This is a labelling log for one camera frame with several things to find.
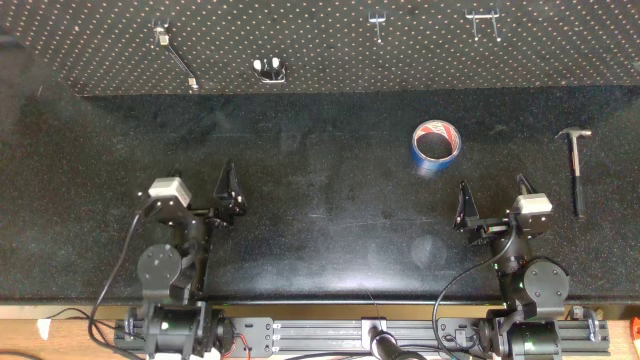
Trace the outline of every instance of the white tape piece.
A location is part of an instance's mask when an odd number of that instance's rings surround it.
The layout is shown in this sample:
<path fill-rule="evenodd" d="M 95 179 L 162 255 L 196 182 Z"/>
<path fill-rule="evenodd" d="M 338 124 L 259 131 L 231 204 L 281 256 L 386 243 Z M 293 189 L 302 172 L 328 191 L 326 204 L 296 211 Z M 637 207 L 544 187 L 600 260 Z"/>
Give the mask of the white tape piece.
<path fill-rule="evenodd" d="M 49 340 L 49 328 L 51 327 L 51 319 L 38 319 L 36 324 L 38 326 L 38 333 L 42 340 Z"/>

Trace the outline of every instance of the wooden surface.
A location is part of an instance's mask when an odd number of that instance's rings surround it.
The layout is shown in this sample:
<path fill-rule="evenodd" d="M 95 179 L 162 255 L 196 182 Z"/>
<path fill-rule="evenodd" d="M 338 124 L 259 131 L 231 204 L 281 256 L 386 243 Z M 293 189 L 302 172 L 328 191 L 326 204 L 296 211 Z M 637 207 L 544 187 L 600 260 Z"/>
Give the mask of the wooden surface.
<path fill-rule="evenodd" d="M 120 359 L 118 355 L 95 345 L 87 335 L 85 320 L 53 320 L 48 340 L 40 337 L 37 320 L 0 320 L 0 351 L 19 351 L 44 360 Z M 609 321 L 611 357 L 565 357 L 585 360 L 638 360 L 631 341 L 629 321 Z M 103 328 L 107 339 L 113 331 Z M 285 357 L 272 357 L 272 360 Z M 16 359 L 0 355 L 0 359 Z"/>

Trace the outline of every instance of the black table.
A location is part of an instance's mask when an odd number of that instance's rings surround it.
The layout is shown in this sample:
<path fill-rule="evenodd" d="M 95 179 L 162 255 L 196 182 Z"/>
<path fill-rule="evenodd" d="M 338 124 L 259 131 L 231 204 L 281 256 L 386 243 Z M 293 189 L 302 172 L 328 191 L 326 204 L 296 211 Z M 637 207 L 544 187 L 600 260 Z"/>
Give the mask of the black table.
<path fill-rule="evenodd" d="M 501 216 L 518 195 L 518 173 L 554 204 L 551 230 L 532 247 L 569 270 L 569 299 L 640 299 L 638 88 L 76 98 L 51 86 L 20 98 L 0 133 L 3 303 L 93 301 L 137 192 L 178 165 L 193 205 L 210 205 L 227 158 L 249 213 L 214 236 L 206 293 L 220 303 L 370 302 L 369 294 L 432 302 L 489 257 L 451 230 L 459 181 L 482 216 Z M 409 144 L 428 119 L 454 124 L 462 151 L 424 178 Z M 567 140 L 554 139 L 572 125 L 594 134 L 580 141 L 582 223 L 572 216 Z M 137 258 L 170 236 L 162 225 L 143 227 L 110 302 L 139 300 Z M 490 269 L 449 294 L 500 299 Z"/>

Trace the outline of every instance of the blue masking tape roll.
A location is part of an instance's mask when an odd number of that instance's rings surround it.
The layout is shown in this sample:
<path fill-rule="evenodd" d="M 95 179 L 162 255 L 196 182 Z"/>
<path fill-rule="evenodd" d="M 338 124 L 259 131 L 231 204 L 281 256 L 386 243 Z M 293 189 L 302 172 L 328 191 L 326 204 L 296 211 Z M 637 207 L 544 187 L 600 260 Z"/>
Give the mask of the blue masking tape roll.
<path fill-rule="evenodd" d="M 420 150 L 418 150 L 418 138 L 428 133 L 436 133 L 445 137 L 451 144 L 451 155 L 444 159 L 433 159 L 420 152 Z M 451 165 L 451 162 L 458 156 L 461 148 L 462 142 L 460 141 L 460 134 L 453 125 L 442 120 L 429 120 L 420 124 L 416 131 L 413 132 L 411 157 L 416 162 L 416 165 L 422 169 L 441 170 Z"/>

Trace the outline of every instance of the black pegboard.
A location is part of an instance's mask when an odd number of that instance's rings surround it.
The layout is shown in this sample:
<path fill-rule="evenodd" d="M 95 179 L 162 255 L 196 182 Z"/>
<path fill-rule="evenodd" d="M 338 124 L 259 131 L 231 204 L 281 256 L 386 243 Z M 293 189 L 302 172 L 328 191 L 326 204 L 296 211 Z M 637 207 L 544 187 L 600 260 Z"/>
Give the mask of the black pegboard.
<path fill-rule="evenodd" d="M 499 9 L 497 25 L 465 10 Z M 376 42 L 369 13 L 387 14 Z M 154 44 L 172 42 L 201 93 L 640 84 L 640 3 L 627 1 L 0 0 L 3 27 L 79 95 L 188 93 Z M 252 61 L 287 62 L 285 84 Z"/>

